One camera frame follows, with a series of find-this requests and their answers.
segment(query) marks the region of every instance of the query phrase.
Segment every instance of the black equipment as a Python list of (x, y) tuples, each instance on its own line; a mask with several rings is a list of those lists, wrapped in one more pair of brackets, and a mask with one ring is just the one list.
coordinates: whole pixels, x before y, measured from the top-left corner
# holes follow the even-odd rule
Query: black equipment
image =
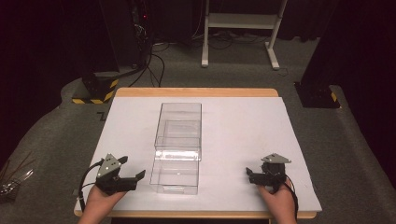
[(253, 173), (247, 168), (249, 182), (272, 187), (274, 192), (277, 192), (286, 181), (285, 163), (290, 163), (291, 160), (273, 153), (262, 158), (262, 161), (262, 173)]
[(82, 189), (87, 186), (83, 186), (85, 177), (88, 172), (96, 166), (100, 166), (98, 174), (96, 176), (96, 182), (94, 183), (101, 191), (107, 195), (112, 195), (116, 192), (135, 190), (137, 182), (145, 177), (146, 170), (140, 172), (135, 177), (120, 178), (119, 172), (121, 165), (128, 161), (128, 157), (121, 157), (118, 160), (113, 155), (107, 154), (105, 159), (101, 159), (99, 162), (90, 166), (81, 178), (81, 182), (78, 188), (78, 200), (81, 206), (81, 211), (85, 209), (84, 195)]

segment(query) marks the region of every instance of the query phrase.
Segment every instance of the black curtain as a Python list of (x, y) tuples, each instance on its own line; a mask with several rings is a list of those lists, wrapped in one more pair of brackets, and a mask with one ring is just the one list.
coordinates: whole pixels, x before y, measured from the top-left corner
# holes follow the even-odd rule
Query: black curtain
[(340, 1), (302, 78), (315, 94), (340, 85), (361, 132), (396, 187), (396, 34), (391, 0)]
[(59, 30), (63, 19), (59, 1), (0, 5), (0, 167), (27, 131), (61, 103), (62, 87), (78, 78)]

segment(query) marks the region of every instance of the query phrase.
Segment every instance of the gray carpet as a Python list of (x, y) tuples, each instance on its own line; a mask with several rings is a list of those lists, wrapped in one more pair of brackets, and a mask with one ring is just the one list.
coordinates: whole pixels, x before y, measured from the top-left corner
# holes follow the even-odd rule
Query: gray carpet
[[(211, 40), (221, 48), (223, 42)], [(163, 87), (274, 88), (285, 102), (290, 121), (304, 154), (323, 211), (299, 223), (396, 223), (396, 193), (367, 146), (340, 87), (331, 86), (342, 108), (303, 108), (293, 87), (301, 80), (318, 41), (301, 43), (277, 40), (276, 56), (281, 69), (272, 70), (262, 42), (233, 44), (209, 49), (209, 67), (201, 67), (201, 48), (180, 45), (154, 47), (165, 62)], [(158, 77), (161, 62), (152, 58), (151, 70)], [(126, 87), (137, 74), (123, 77)], [(35, 160), (19, 171), (34, 174), (24, 181), (14, 203), (0, 204), (0, 223), (76, 223), (73, 190), (88, 168), (104, 122), (97, 112), (107, 105), (71, 103), (80, 80), (66, 85), (62, 104), (45, 115), (23, 137), (11, 156), (8, 170), (25, 157)], [(136, 87), (150, 87), (146, 72)]]

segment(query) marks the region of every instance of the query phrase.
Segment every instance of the wooden table edge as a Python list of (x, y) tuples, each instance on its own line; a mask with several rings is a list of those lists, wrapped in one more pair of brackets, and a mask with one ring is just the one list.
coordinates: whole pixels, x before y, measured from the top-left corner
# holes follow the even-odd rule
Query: wooden table edge
[[(75, 210), (80, 217), (82, 212)], [(317, 212), (298, 212), (297, 218), (314, 218)], [(269, 212), (238, 212), (238, 211), (112, 211), (109, 217), (137, 217), (137, 218), (237, 218), (237, 219), (273, 219)]]
[(260, 88), (119, 88), (116, 97), (278, 97), (275, 89)]

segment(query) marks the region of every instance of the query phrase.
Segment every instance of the yellow and black tape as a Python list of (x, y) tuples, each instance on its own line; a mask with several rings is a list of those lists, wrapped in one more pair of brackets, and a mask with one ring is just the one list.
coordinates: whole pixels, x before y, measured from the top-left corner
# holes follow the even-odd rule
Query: yellow and black tape
[(95, 97), (73, 97), (72, 102), (77, 105), (85, 105), (85, 104), (106, 104), (110, 101), (111, 97), (114, 94), (117, 84), (119, 83), (118, 79), (115, 79), (109, 83), (109, 85), (105, 85), (103, 89), (100, 90), (101, 96)]

